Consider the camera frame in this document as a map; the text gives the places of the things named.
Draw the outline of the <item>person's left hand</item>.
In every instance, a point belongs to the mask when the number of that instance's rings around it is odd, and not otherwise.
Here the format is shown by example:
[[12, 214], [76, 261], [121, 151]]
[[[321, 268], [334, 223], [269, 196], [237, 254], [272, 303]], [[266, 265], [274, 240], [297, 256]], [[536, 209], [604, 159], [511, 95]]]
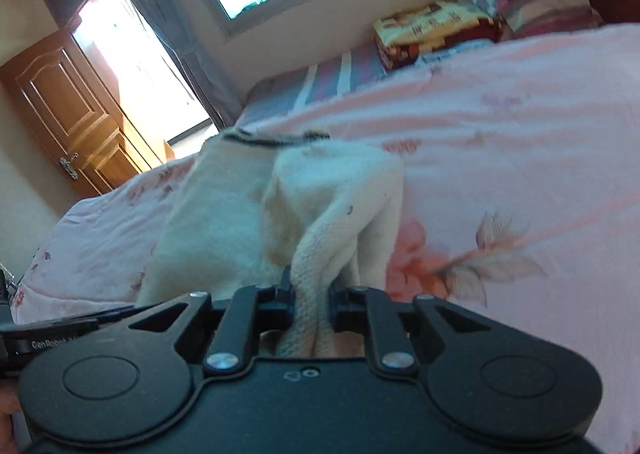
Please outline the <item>person's left hand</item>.
[[0, 454], [16, 454], [12, 416], [21, 411], [14, 380], [2, 380], [0, 384]]

